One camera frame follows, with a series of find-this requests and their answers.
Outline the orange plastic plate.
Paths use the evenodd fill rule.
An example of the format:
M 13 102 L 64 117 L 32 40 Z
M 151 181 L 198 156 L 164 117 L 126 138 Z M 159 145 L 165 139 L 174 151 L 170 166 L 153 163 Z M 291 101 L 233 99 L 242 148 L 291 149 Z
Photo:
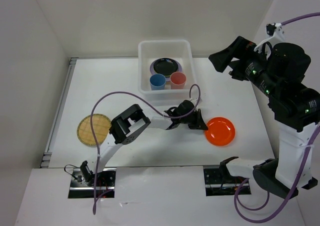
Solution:
M 234 124 L 225 117 L 213 117 L 207 123 L 204 136 L 209 143 L 217 147 L 229 145 L 236 137 Z

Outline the pink plastic cup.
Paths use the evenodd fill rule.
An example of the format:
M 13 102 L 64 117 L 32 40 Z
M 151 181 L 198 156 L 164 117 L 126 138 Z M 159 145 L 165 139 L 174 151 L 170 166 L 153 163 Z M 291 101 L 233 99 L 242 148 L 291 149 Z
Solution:
M 172 90 L 182 90 L 185 87 L 185 83 L 187 81 L 187 77 L 182 72 L 174 72 L 170 76 L 170 88 Z

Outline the purple plastic plate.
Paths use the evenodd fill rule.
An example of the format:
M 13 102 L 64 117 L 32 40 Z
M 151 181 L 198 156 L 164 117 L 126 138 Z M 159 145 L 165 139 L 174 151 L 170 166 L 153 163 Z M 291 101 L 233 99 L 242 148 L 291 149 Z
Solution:
M 154 74 L 157 74 L 155 71 L 154 71 L 154 69 L 153 69 L 153 63 L 156 61 L 156 60 L 154 60 L 151 64 L 150 64 L 150 66 L 149 66 L 149 70 L 150 70 L 150 73 L 152 74 L 152 75 L 154 75 Z M 178 61 L 176 61 L 177 63 L 178 63 L 178 71 L 176 71 L 176 72 L 182 72 L 183 70 L 182 70 L 182 66 L 181 66 L 181 64 L 178 62 Z M 165 78 L 166 78 L 166 82 L 169 82 L 170 81 L 170 76 L 165 76 Z

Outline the blue plastic cup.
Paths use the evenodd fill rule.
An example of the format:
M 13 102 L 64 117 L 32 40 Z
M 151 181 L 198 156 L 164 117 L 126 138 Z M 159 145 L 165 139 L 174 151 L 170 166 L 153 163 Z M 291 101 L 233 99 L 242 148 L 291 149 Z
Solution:
M 164 90 L 166 82 L 166 77 L 159 73 L 154 74 L 149 78 L 150 88 L 152 91 Z

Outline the black plastic plate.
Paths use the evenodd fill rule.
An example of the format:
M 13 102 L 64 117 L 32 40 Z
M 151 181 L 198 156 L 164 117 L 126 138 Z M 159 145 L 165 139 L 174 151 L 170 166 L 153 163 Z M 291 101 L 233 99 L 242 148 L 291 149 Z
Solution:
M 171 58 L 159 58 L 153 63 L 153 70 L 165 77 L 177 72 L 178 69 L 178 63 Z

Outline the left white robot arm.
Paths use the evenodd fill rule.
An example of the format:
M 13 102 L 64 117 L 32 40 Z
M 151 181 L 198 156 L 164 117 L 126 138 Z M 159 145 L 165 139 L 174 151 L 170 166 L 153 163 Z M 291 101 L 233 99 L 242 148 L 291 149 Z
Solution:
M 184 100 L 178 106 L 170 107 L 160 114 L 133 104 L 111 121 L 106 139 L 98 145 L 97 156 L 82 162 L 81 179 L 88 186 L 96 185 L 105 165 L 114 154 L 122 146 L 135 141 L 146 128 L 168 131 L 181 124 L 187 125 L 191 130 L 208 130 L 201 110 L 195 108 L 190 100 Z

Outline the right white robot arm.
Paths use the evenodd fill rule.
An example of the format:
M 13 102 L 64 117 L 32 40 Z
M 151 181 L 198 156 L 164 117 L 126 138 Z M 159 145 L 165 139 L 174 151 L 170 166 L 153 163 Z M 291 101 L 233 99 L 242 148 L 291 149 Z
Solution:
M 231 68 L 230 76 L 250 81 L 268 98 L 279 126 L 279 155 L 253 167 L 253 178 L 265 191 L 280 198 L 294 198 L 299 188 L 309 190 L 318 181 L 306 161 L 296 180 L 305 148 L 320 126 L 320 94 L 302 81 L 311 58 L 299 45 L 279 42 L 256 44 L 241 36 L 226 49 L 209 56 L 217 72 Z

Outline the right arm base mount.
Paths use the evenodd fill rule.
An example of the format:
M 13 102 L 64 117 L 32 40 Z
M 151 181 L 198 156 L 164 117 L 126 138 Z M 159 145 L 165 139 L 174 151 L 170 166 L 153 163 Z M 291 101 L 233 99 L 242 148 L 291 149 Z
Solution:
M 239 185 L 245 180 L 240 176 L 224 178 L 217 165 L 204 166 L 203 175 L 207 197 L 233 196 Z

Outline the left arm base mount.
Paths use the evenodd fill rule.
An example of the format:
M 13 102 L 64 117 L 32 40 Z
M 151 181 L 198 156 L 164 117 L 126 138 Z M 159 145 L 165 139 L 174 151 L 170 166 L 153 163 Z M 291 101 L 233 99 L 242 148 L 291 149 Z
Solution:
M 71 176 L 68 198 L 69 199 L 93 199 L 94 191 L 97 198 L 111 199 L 115 197 L 116 168 L 107 167 L 95 176 L 92 172 L 84 175 L 79 166 L 67 164 L 64 172 Z

